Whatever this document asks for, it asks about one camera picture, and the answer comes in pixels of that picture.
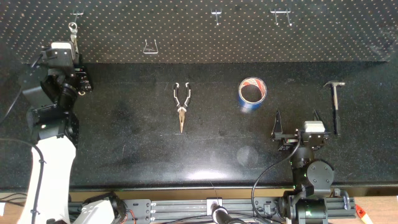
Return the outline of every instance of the red object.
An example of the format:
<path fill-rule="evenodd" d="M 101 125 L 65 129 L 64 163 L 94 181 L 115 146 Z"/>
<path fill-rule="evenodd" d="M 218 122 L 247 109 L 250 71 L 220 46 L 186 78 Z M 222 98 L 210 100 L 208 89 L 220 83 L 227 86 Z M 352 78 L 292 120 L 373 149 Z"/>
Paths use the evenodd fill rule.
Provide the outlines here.
<path fill-rule="evenodd" d="M 355 205 L 355 210 L 360 218 L 363 218 L 366 215 L 365 210 L 363 210 L 359 205 Z"/>

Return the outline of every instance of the black table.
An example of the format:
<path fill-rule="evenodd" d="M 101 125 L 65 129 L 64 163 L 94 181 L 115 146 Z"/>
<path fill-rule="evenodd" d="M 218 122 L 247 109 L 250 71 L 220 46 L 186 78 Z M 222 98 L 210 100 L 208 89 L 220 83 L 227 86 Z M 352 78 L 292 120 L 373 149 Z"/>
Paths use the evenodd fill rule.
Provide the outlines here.
<path fill-rule="evenodd" d="M 322 86 L 334 79 L 346 82 L 338 89 L 342 136 L 332 136 L 315 156 L 335 167 L 335 186 L 397 186 L 395 61 L 88 64 L 95 89 L 75 104 L 80 140 L 70 188 L 249 187 L 265 167 L 287 156 L 270 141 L 277 110 L 285 133 L 312 120 L 313 109 L 333 130 L 330 87 Z M 268 90 L 251 114 L 240 112 L 238 103 L 238 85 L 246 77 L 263 79 Z M 1 111 L 18 89 L 10 81 L 15 78 L 5 79 Z M 192 86 L 183 134 L 172 99 L 175 82 Z M 28 107 L 22 96 L 0 136 L 29 138 Z M 30 149 L 2 142 L 0 155 L 0 189 L 26 189 Z M 286 162 L 260 186 L 291 187 L 291 176 Z"/>

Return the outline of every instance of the pegboard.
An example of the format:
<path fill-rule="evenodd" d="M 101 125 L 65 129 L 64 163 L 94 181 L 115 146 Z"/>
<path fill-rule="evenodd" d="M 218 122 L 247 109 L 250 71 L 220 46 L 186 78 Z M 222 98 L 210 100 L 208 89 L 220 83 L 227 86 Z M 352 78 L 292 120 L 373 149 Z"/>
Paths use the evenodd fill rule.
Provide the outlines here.
<path fill-rule="evenodd" d="M 398 0 L 3 1 L 0 41 L 24 63 L 69 40 L 71 13 L 85 62 L 385 61 L 398 45 Z M 271 10 L 290 9 L 278 14 Z M 211 11 L 221 11 L 216 24 Z M 148 48 L 159 53 L 146 55 Z"/>

